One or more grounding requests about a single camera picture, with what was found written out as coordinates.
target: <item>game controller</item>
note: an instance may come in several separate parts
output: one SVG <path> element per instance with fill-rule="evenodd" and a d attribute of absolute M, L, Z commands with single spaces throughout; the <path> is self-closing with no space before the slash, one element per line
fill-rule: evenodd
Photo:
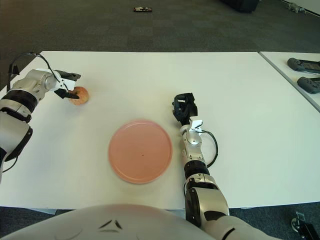
<path fill-rule="evenodd" d="M 289 58 L 287 64 L 290 68 L 298 72 L 308 72 L 313 74 L 320 74 L 319 61 L 307 61 L 295 58 Z"/>
<path fill-rule="evenodd" d="M 297 83 L 309 94 L 320 93 L 320 77 L 306 78 L 303 76 L 298 79 Z"/>

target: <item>apple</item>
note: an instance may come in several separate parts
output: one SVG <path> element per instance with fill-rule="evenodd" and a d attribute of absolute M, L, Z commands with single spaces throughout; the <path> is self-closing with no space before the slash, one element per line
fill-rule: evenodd
<path fill-rule="evenodd" d="M 76 86 L 73 91 L 69 91 L 69 93 L 79 96 L 79 99 L 68 98 L 70 103 L 74 105 L 85 104 L 89 99 L 88 91 L 82 86 Z"/>

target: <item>small black object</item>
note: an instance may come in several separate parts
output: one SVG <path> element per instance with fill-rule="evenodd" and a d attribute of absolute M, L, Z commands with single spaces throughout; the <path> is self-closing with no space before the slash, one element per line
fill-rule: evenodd
<path fill-rule="evenodd" d="M 14 89 L 9 91 L 2 99 L 8 99 L 20 103 L 26 106 L 31 113 L 35 110 L 36 106 L 38 105 L 38 101 L 35 96 L 33 96 L 31 93 L 27 91 L 20 89 Z"/>
<path fill-rule="evenodd" d="M 207 165 L 200 160 L 188 161 L 184 166 L 184 176 L 185 179 L 189 178 L 194 174 L 207 174 L 210 175 Z"/>
<path fill-rule="evenodd" d="M 192 93 L 183 93 L 173 100 L 173 115 L 182 125 L 189 124 L 190 117 L 198 116 L 198 108 Z"/>
<path fill-rule="evenodd" d="M 68 99 L 79 99 L 78 95 L 72 94 L 67 92 L 65 89 L 59 88 L 58 90 L 54 91 L 55 94 L 57 94 L 60 98 L 68 98 Z"/>
<path fill-rule="evenodd" d="M 296 217 L 291 220 L 291 227 L 303 240 L 320 240 L 315 227 L 306 222 L 305 215 L 301 212 L 296 212 Z"/>
<path fill-rule="evenodd" d="M 14 75 L 20 75 L 19 68 L 18 68 L 17 65 L 14 65 L 14 66 L 13 66 L 12 74 L 14 74 Z"/>
<path fill-rule="evenodd" d="M 201 226 L 200 204 L 196 190 L 189 188 L 185 193 L 185 220 L 193 225 Z"/>
<path fill-rule="evenodd" d="M 256 10 L 260 0 L 222 0 L 239 12 L 251 13 Z"/>
<path fill-rule="evenodd" d="M 320 93 L 320 77 L 306 78 L 303 76 L 298 79 L 297 83 L 309 94 Z"/>
<path fill-rule="evenodd" d="M 307 61 L 289 58 L 287 64 L 290 68 L 298 72 L 309 72 L 320 74 L 320 61 Z"/>
<path fill-rule="evenodd" d="M 12 159 L 15 159 L 21 154 L 22 150 L 24 149 L 24 147 L 29 142 L 29 140 L 30 140 L 30 138 L 32 136 L 32 133 L 33 133 L 33 130 L 32 130 L 31 127 L 29 127 L 28 131 L 24 135 L 24 137 L 21 140 L 21 142 L 15 147 L 15 149 L 10 153 L 10 155 L 6 157 L 5 162 L 10 161 Z"/>
<path fill-rule="evenodd" d="M 138 6 L 135 7 L 133 9 L 134 12 L 148 12 L 151 13 L 152 12 L 152 8 L 151 7 L 143 7 L 143 6 Z"/>

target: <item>floor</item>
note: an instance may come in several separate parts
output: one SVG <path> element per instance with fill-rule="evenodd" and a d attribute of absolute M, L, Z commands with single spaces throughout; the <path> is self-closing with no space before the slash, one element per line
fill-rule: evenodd
<path fill-rule="evenodd" d="M 139 6 L 153 12 L 132 12 Z M 290 12 L 279 0 L 262 0 L 251 14 L 219 0 L 0 0 L 0 89 L 10 62 L 21 52 L 320 53 L 319 26 L 320 17 Z M 25 57 L 17 64 L 22 69 L 31 60 Z M 320 233 L 320 203 L 230 213 L 273 237 L 298 240 L 290 226 L 296 211 L 305 213 Z M 50 217 L 0 207 L 0 236 Z"/>

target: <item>white table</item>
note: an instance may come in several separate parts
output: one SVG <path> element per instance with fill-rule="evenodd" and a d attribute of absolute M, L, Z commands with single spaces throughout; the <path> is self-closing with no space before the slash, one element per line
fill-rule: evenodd
<path fill-rule="evenodd" d="M 74 106 L 46 94 L 32 114 L 30 142 L 3 175 L 0 206 L 78 209 L 128 203 L 183 209 L 180 125 L 171 103 L 188 92 L 194 94 L 203 128 L 218 141 L 219 156 L 209 170 L 230 208 L 320 201 L 320 114 L 258 53 L 42 54 L 53 69 L 81 74 L 77 85 L 91 98 Z M 35 59 L 17 79 L 43 67 Z M 117 177 L 107 156 L 114 132 L 141 118 L 168 132 L 173 156 L 163 176 L 135 185 Z M 207 159 L 213 154 L 208 139 Z"/>
<path fill-rule="evenodd" d="M 266 60 L 279 71 L 284 78 L 286 78 L 319 112 L 320 112 L 320 94 L 310 94 L 303 90 L 297 83 L 301 77 L 306 78 L 319 78 L 320 75 L 307 72 L 298 72 L 292 70 L 287 61 L 289 58 L 320 61 L 320 53 L 300 53 L 300 52 L 261 52 L 265 56 Z"/>

